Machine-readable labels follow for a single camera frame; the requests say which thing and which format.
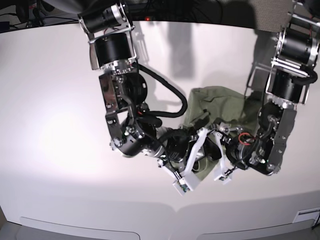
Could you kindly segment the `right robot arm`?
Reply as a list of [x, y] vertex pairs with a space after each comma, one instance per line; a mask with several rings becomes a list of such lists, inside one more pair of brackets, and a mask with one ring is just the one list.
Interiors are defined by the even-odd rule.
[[[77, 15], [88, 38], [91, 68], [103, 71], [99, 83], [111, 148], [127, 158], [141, 153], [156, 158], [181, 195], [194, 191], [201, 182], [196, 170], [205, 158], [209, 115], [203, 113], [177, 129], [163, 126], [162, 118], [178, 118], [187, 111], [187, 99], [164, 78], [139, 64], [132, 35], [135, 26], [125, 1], [51, 0], [49, 4]], [[176, 95], [181, 101], [180, 110], [150, 110], [143, 74]]]

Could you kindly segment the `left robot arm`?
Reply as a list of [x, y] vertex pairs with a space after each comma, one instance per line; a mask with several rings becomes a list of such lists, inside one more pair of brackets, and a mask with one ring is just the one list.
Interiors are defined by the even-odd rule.
[[256, 132], [250, 133], [243, 126], [232, 127], [222, 119], [213, 125], [212, 133], [221, 152], [213, 170], [215, 180], [227, 183], [237, 169], [253, 169], [266, 176], [281, 169], [297, 106], [307, 102], [310, 85], [318, 80], [315, 67], [320, 57], [319, 1], [296, 0], [293, 5], [304, 7], [309, 16], [292, 10], [277, 34]]

